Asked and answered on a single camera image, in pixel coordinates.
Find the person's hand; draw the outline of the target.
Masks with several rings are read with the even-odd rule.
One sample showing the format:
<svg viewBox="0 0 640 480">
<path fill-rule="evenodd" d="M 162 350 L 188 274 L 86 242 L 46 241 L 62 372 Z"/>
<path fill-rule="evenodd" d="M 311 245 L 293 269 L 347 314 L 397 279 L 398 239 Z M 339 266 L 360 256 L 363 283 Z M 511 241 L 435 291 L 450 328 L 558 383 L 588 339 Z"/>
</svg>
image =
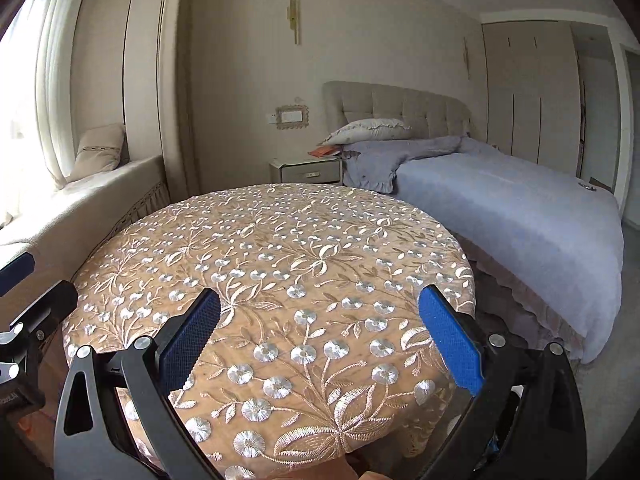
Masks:
<svg viewBox="0 0 640 480">
<path fill-rule="evenodd" d="M 390 477 L 387 477 L 385 474 L 379 474 L 375 471 L 366 471 L 362 474 L 358 480 L 392 480 Z"/>
</svg>

